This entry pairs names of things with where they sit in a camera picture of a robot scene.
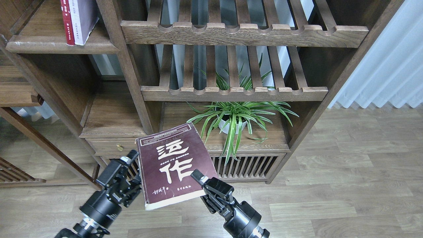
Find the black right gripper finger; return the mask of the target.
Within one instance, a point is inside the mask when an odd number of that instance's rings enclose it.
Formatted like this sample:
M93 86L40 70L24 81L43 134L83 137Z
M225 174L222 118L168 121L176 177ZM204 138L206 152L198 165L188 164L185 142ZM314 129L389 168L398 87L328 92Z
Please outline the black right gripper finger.
M195 169L194 172L192 172L191 177L201 185L201 187L205 191L205 196L220 196L227 202L227 215L234 214L234 188L231 185L228 185L227 183L215 177L208 178L207 176L203 175L198 169Z
M226 218L227 202L223 198L220 196L201 196L201 199L210 213L214 214L218 212L219 215Z

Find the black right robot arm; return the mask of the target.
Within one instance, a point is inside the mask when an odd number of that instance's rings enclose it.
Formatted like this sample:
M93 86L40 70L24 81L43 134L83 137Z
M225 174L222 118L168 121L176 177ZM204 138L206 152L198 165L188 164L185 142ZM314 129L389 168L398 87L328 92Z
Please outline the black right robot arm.
M210 213L225 218L223 227L233 238L268 238L270 232L259 225L261 215L249 203L237 202L233 197L234 188L215 177L208 178L198 169L191 174L205 191L201 199Z

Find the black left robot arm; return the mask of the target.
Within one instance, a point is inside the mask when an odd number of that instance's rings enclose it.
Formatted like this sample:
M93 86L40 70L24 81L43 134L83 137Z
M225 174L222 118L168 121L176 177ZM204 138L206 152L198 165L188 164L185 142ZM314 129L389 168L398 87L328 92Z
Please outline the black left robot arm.
M127 180L129 167L138 156L138 151L131 150L127 156L110 161L97 178L103 189L94 192L80 207L84 218L73 227L77 233L64 228L56 238L102 238L105 234L109 235L107 229L122 211L121 206L130 206L142 190L139 174L131 181Z

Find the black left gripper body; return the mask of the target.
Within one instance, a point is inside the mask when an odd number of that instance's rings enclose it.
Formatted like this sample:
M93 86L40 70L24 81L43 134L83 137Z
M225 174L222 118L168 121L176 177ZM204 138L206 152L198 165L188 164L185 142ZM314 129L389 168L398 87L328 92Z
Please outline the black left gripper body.
M110 187L96 191L80 207L84 218L74 226L79 236L109 235L108 228L122 211L122 206L129 207L139 195L142 188L141 180L135 178L130 182L121 180Z

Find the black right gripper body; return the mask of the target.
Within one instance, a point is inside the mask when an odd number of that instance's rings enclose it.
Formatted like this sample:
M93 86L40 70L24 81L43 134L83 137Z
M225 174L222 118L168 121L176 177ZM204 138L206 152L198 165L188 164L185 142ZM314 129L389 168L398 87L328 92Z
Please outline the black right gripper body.
M226 215L224 229L233 238L268 238L270 232L260 227L261 215L247 202L235 202L234 214Z

